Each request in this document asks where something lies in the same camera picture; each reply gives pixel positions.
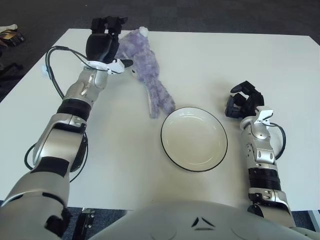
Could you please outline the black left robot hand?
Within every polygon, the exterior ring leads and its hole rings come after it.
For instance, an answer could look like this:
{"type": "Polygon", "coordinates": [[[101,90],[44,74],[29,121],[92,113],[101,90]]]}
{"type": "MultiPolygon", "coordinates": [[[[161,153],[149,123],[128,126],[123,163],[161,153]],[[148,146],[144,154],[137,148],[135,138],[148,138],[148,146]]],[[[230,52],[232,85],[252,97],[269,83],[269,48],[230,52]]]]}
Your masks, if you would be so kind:
{"type": "Polygon", "coordinates": [[[119,35],[127,17],[107,16],[94,18],[91,22],[91,35],[86,42],[86,58],[90,68],[120,74],[133,65],[131,59],[116,59],[119,48],[119,35]]]}

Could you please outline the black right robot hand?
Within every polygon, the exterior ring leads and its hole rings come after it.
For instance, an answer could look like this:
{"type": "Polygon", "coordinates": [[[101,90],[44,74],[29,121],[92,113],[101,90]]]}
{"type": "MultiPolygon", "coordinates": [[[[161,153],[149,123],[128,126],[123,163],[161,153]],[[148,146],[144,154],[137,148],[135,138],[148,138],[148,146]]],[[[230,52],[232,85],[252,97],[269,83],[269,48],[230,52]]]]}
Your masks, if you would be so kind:
{"type": "Polygon", "coordinates": [[[234,95],[228,97],[224,111],[229,118],[244,119],[255,116],[256,108],[265,105],[263,95],[248,81],[236,85],[230,92],[234,95]]]}

